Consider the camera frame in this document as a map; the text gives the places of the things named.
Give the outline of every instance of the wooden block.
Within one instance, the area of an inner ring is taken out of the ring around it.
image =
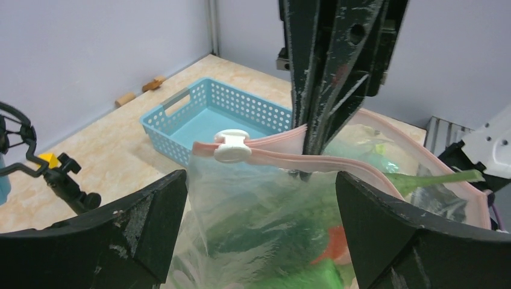
[[[126,93],[125,95],[117,98],[117,100],[115,101],[115,105],[117,107],[121,107],[121,106],[127,104],[128,102],[132,101],[133,99],[135,99],[135,97],[136,97],[136,95],[133,92]]]
[[[165,76],[157,76],[151,82],[147,83],[142,87],[142,92],[147,92],[148,90],[155,90],[165,81]]]

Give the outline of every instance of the yellow clamp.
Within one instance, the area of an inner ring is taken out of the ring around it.
[[[58,164],[59,164],[59,161],[58,161],[57,157],[55,156],[55,154],[52,154],[52,153],[40,154],[38,157],[40,159],[43,159],[43,160],[48,162],[48,164],[49,164],[48,168],[49,169],[53,169],[54,167],[57,167]]]

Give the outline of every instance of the white bag clip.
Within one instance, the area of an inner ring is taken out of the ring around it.
[[[241,129],[226,129],[217,133],[215,143],[222,144],[215,149],[215,159],[226,164],[246,161],[252,155],[252,150],[245,144],[245,140],[249,139],[250,135]]]

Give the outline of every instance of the red object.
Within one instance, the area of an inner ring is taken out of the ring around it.
[[[328,229],[328,236],[330,241],[328,246],[317,259],[312,261],[312,264],[318,263],[323,259],[332,259],[336,264],[344,265],[351,263],[350,251],[348,250],[348,242],[346,241],[346,234],[344,233],[343,226],[337,226]]]

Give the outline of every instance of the white wall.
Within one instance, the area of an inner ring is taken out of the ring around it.
[[[47,149],[211,51],[205,0],[0,1],[0,101]],[[17,149],[7,163],[22,158]]]
[[[277,0],[218,0],[220,55],[277,71],[283,47]],[[389,77],[365,107],[424,126],[435,115],[477,128],[511,101],[511,2],[411,0]]]

